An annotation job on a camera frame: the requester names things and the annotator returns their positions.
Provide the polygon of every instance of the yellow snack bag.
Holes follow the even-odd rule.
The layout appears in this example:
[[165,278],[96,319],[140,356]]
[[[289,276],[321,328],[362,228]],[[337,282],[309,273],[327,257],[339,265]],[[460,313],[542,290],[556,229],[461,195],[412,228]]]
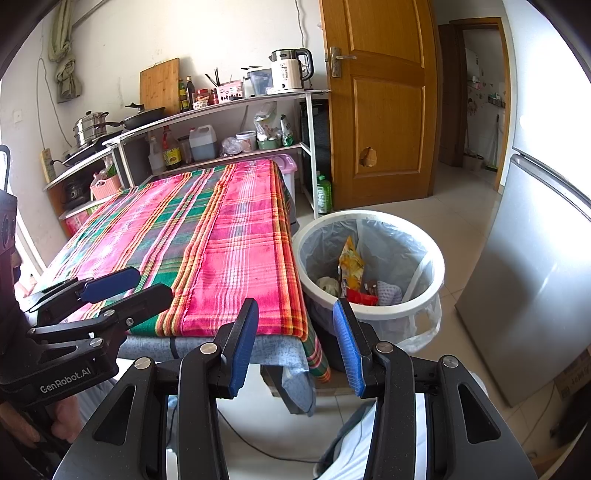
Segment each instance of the yellow snack bag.
[[364,265],[365,263],[355,250],[353,239],[349,235],[339,257],[341,296],[346,295],[347,287],[355,291],[361,290]]

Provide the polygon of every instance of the electric kettle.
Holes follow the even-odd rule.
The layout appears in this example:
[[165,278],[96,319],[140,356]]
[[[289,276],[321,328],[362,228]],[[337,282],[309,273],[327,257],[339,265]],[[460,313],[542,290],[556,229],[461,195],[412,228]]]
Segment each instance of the electric kettle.
[[[306,57],[302,64],[298,57]],[[269,57],[273,76],[273,93],[298,92],[304,89],[304,81],[314,75],[312,53],[307,48],[275,50]]]

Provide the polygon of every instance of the stainless steel pot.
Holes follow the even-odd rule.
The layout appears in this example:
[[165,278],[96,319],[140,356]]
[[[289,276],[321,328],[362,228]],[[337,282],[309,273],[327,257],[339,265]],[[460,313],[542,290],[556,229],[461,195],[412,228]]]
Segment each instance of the stainless steel pot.
[[74,126],[74,136],[78,147],[83,148],[90,145],[95,139],[107,133],[106,116],[109,112],[86,112]]

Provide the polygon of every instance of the black speaker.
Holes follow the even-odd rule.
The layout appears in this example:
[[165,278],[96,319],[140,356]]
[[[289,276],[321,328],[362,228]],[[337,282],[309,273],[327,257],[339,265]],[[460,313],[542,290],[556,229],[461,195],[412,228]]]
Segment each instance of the black speaker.
[[[324,99],[312,100],[312,118],[314,122],[314,139],[316,140],[316,169],[321,175],[332,182],[330,168],[330,118],[329,101]],[[308,110],[306,102],[300,102],[300,127],[301,139],[306,145],[310,145],[310,132],[308,131]],[[310,168],[310,156],[302,151],[303,182],[308,192],[312,192],[312,174]]]

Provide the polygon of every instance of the human hand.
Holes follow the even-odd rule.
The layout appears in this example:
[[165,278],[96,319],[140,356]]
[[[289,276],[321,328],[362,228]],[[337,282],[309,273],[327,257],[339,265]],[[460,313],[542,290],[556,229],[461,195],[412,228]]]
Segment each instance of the human hand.
[[[80,409],[76,396],[65,398],[53,404],[55,420],[51,425],[51,433],[61,439],[73,443],[82,429]],[[0,404],[0,423],[23,445],[35,448],[41,435],[31,426],[8,402]]]

